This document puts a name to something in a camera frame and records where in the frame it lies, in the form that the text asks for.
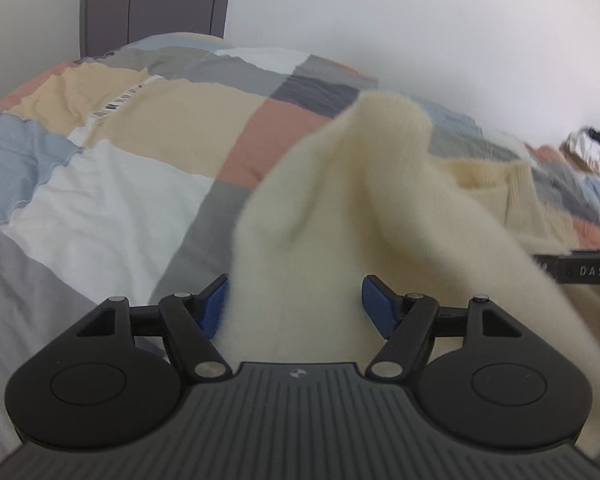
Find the circular mount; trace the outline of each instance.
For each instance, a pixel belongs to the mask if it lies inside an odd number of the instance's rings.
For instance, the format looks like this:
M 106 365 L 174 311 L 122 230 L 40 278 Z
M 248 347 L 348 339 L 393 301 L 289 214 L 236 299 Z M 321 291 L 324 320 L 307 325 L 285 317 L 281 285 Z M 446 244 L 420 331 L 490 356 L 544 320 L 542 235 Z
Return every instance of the circular mount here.
M 464 346 L 430 362 L 414 389 L 441 428 L 503 450 L 574 440 L 592 402 L 570 361 L 491 301 L 475 299 Z
M 103 449 L 163 423 L 180 378 L 133 344 L 126 298 L 110 298 L 21 366 L 4 401 L 20 436 L 59 449 Z

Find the bed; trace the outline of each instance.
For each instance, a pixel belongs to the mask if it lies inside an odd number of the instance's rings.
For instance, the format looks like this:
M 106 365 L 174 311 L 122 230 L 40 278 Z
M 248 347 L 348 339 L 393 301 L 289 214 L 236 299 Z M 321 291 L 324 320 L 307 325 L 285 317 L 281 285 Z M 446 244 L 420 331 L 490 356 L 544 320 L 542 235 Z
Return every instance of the bed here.
M 2 394 L 27 358 L 109 296 L 153 304 L 228 272 L 259 183 L 377 86 L 311 54 L 174 33 L 63 63 L 5 97 L 0 460 L 19 442 Z M 414 100 L 433 124 L 431 154 L 527 163 L 541 203 L 571 219 L 573 248 L 600 248 L 595 177 L 554 148 Z

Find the beige fabric patch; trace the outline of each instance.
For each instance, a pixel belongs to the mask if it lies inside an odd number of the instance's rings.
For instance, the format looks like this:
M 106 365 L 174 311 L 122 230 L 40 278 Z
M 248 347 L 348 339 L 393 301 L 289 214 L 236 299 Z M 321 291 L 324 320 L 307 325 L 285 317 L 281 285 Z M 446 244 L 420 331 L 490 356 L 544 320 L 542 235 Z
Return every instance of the beige fabric patch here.
M 48 131 L 68 136 L 74 128 L 85 125 L 89 114 L 148 77 L 146 69 L 138 72 L 84 63 L 51 76 L 8 113 L 25 121 L 38 121 Z
M 549 231 L 556 240 L 559 240 L 564 247 L 571 251 L 578 249 L 578 237 L 573 228 L 573 217 L 566 211 L 555 209 L 547 204 L 541 204 L 544 221 Z
M 85 146 L 109 139 L 126 152 L 215 178 L 265 97 L 215 83 L 156 80 L 96 122 Z

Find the blue gripper pad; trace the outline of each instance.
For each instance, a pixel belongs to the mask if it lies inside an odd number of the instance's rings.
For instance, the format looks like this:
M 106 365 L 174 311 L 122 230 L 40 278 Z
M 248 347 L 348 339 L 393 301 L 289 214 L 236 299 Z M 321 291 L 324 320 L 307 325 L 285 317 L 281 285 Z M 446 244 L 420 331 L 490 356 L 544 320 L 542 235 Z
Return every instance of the blue gripper pad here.
M 362 306 L 378 332 L 385 339 L 400 324 L 397 313 L 402 297 L 395 294 L 377 276 L 370 274 L 362 281 Z
M 228 292 L 229 279 L 222 274 L 196 297 L 202 313 L 198 325 L 209 339 L 213 339 L 218 332 Z

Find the ribbed surface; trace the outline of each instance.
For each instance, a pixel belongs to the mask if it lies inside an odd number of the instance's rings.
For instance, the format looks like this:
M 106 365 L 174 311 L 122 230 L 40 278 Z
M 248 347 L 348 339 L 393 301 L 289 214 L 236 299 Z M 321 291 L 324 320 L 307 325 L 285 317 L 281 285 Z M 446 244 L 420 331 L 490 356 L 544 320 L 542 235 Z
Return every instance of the ribbed surface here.
M 527 457 L 464 447 L 427 425 L 397 386 L 352 365 L 245 365 L 195 388 L 151 436 L 100 453 L 27 444 L 0 480 L 593 480 L 568 446 Z

